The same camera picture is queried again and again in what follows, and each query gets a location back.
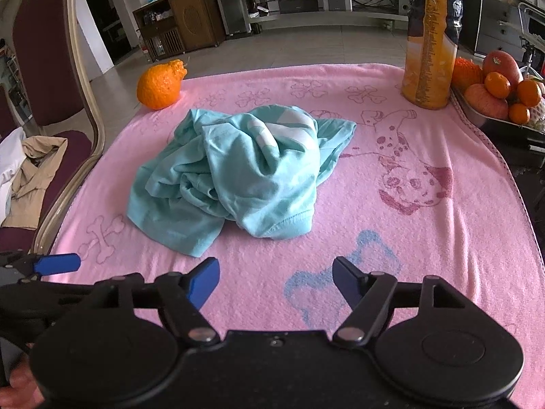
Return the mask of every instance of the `white cloth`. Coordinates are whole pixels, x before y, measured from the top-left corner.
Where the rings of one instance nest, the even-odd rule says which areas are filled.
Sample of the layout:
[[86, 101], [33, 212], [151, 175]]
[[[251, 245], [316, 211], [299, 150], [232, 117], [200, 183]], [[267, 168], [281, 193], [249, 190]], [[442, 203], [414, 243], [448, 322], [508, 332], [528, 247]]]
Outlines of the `white cloth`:
[[13, 179], [27, 157], [21, 144], [24, 139], [25, 132], [18, 127], [0, 143], [0, 225], [9, 214]]

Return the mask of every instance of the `beige cloth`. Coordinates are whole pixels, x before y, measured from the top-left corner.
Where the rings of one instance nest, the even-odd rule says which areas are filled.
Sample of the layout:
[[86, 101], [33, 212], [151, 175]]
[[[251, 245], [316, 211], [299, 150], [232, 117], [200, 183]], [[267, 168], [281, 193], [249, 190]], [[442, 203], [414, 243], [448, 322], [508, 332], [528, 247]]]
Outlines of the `beige cloth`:
[[[66, 138], [35, 136], [24, 139], [23, 162], [12, 184], [12, 204], [2, 227], [22, 227], [35, 230], [45, 191], [61, 165], [68, 146]], [[31, 159], [40, 158], [37, 166]]]

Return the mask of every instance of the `pink blanket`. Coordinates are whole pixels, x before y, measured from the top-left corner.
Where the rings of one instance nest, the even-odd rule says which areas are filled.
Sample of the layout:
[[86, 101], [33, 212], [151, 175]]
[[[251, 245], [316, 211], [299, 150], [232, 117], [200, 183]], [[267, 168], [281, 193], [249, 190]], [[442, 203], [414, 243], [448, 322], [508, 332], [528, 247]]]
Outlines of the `pink blanket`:
[[203, 314], [221, 332], [331, 331], [348, 313], [331, 280], [335, 256], [400, 281], [437, 274], [518, 339], [525, 366], [513, 399], [543, 409], [545, 278], [520, 194], [457, 102], [415, 107], [400, 94], [402, 76], [386, 65], [323, 65], [184, 81], [181, 100], [137, 114], [83, 184], [53, 249], [79, 253], [82, 267], [53, 280], [89, 284], [140, 272], [151, 281], [198, 263], [151, 241], [124, 215], [137, 168], [162, 150], [189, 108], [240, 113], [279, 103], [350, 119], [358, 128], [318, 188], [312, 232], [272, 241], [225, 225], [203, 256], [221, 264]]

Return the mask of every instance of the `orange juice bottle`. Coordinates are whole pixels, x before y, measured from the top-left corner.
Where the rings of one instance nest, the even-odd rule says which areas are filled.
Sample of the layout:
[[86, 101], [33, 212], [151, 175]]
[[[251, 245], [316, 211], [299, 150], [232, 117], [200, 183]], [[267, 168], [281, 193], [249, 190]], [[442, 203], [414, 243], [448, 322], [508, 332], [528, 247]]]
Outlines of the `orange juice bottle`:
[[410, 0], [402, 93], [426, 109], [449, 102], [462, 28], [462, 0]]

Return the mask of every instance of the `human hand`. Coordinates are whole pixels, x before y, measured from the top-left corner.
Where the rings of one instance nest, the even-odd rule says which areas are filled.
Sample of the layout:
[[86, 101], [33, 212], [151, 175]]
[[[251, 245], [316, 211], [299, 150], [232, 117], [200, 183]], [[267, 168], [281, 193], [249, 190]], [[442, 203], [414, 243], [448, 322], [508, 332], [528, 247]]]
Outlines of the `human hand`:
[[0, 388], [0, 406], [3, 409], [35, 409], [44, 401], [32, 376], [27, 355], [12, 371], [9, 384], [10, 387]]

